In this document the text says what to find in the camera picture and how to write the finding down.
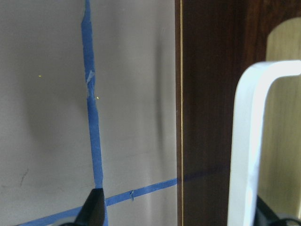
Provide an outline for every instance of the light wood surface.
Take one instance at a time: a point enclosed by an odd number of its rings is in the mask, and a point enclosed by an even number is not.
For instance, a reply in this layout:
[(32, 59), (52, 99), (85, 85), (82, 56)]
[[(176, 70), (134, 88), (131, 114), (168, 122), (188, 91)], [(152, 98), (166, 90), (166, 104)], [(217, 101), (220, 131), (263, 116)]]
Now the light wood surface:
[[(301, 17), (268, 36), (267, 61), (301, 59)], [(281, 78), (266, 102), (258, 194), (276, 212), (301, 218), (301, 78)]]

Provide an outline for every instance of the blue painter's tape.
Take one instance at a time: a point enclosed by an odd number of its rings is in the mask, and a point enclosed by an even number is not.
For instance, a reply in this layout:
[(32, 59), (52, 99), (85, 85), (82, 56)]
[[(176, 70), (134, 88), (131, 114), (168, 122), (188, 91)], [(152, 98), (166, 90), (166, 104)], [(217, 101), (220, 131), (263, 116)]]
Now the blue painter's tape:
[(146, 186), (146, 187), (142, 187), (142, 188), (139, 188), (139, 189), (136, 189), (136, 190), (124, 192), (122, 194), (118, 194), (116, 196), (112, 196), (110, 198), (107, 198), (106, 199), (106, 205), (111, 206), (111, 205), (114, 205), (116, 203), (128, 200), (128, 199), (134, 200), (135, 197), (138, 197), (138, 196), (141, 196), (141, 195), (144, 195), (144, 194), (148, 194), (148, 193), (152, 193), (152, 192), (155, 192), (157, 190), (164, 189), (164, 188), (168, 188), (168, 187), (174, 186), (176, 184), (177, 184), (177, 178), (167, 180), (167, 181), (164, 181), (164, 182), (160, 182), (160, 183), (157, 183), (157, 184), (149, 185), (149, 186)]
[(93, 53), (93, 40), (92, 40), (92, 24), (91, 24), (91, 10), (90, 1), (85, 1), (85, 14), (81, 23), (82, 41), (84, 50), (84, 65), (85, 65), (85, 78), (88, 90), (87, 108), (88, 120), (90, 130), (90, 142), (92, 151), (92, 162), (94, 181), (96, 188), (103, 187), (103, 169), (102, 169), (102, 156), (100, 149), (100, 135), (99, 135), (99, 121), (98, 112), (94, 97), (95, 86), (95, 66), (94, 66), (94, 53)]
[(77, 207), (74, 208), (72, 210), (67, 210), (61, 213), (57, 213), (48, 217), (44, 217), (44, 218), (40, 218), (34, 221), (30, 221), (27, 223), (23, 223), (19, 226), (46, 226), (46, 225), (50, 225), (54, 222), (56, 222), (59, 219), (63, 219), (63, 218), (67, 218), (67, 217), (74, 217), (76, 215), (78, 215), (78, 213), (80, 212), (81, 207)]
[[(148, 194), (148, 193), (152, 193), (155, 192), (157, 190), (161, 190), (164, 188), (168, 188), (171, 186), (174, 186), (177, 184), (177, 179), (171, 179), (168, 181), (164, 181), (164, 182), (160, 182), (154, 185), (150, 185), (150, 186), (146, 186), (146, 187), (142, 187), (136, 190), (132, 190), (132, 191), (128, 191), (128, 192), (124, 192), (122, 194), (118, 194), (116, 196), (110, 197), (106, 199), (106, 205), (107, 206), (111, 206), (114, 204), (117, 204), (119, 202), (123, 202), (125, 200), (128, 199), (132, 199), (134, 200), (135, 197), (144, 195), (144, 194)], [(61, 213), (57, 213), (48, 217), (44, 217), (44, 218), (40, 218), (34, 221), (30, 221), (24, 224), (21, 224), (19, 226), (46, 226), (49, 224), (52, 224), (54, 222), (56, 222), (59, 219), (63, 219), (63, 218), (67, 218), (67, 217), (74, 217), (77, 216), (78, 213), (80, 212), (81, 207), (77, 207), (75, 209), (72, 210), (67, 210)], [(105, 222), (103, 224), (104, 226), (108, 225), (108, 218), (106, 217)]]

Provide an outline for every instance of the wood trim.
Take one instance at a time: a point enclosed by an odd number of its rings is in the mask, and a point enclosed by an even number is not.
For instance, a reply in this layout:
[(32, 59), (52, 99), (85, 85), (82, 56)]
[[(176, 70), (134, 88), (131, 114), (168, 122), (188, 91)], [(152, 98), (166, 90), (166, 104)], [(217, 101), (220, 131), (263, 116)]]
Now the wood trim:
[(249, 0), (242, 69), (264, 61), (270, 32), (283, 21), (298, 16), (301, 16), (299, 0)]
[(183, 225), (183, 132), (182, 132), (182, 0), (175, 0), (175, 76), (177, 130), (177, 214), (178, 226)]

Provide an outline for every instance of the torn tape piece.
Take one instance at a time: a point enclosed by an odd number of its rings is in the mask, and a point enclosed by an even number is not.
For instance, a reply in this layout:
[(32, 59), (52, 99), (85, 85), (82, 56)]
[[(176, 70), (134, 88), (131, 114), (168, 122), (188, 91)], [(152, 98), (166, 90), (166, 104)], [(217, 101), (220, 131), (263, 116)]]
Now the torn tape piece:
[(176, 184), (177, 184), (177, 178), (174, 178), (174, 179), (160, 182), (157, 184), (153, 184), (153, 185), (149, 185), (149, 186), (135, 189), (132, 191), (124, 192), (122, 194), (118, 194), (118, 195), (112, 196), (110, 198), (107, 198), (106, 205), (111, 206), (111, 205), (117, 204), (119, 202), (123, 202), (125, 200), (129, 200), (129, 199), (134, 200), (135, 197), (138, 197), (138, 196), (141, 196), (144, 194), (148, 194), (148, 193), (152, 193), (157, 190), (164, 189), (164, 188), (168, 188), (168, 187), (174, 186)]
[(87, 85), (87, 98), (94, 97), (94, 85), (95, 85), (95, 72), (90, 71), (89, 75), (86, 79), (86, 85)]

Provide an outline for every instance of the white plastic handle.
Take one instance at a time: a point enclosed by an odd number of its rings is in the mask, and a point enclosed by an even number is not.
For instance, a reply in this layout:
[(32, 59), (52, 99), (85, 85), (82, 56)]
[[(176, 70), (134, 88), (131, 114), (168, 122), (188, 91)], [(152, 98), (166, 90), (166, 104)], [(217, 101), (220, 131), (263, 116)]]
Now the white plastic handle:
[(301, 61), (260, 62), (239, 80), (233, 115), (228, 226), (253, 226), (265, 101), (272, 83), (301, 74)]

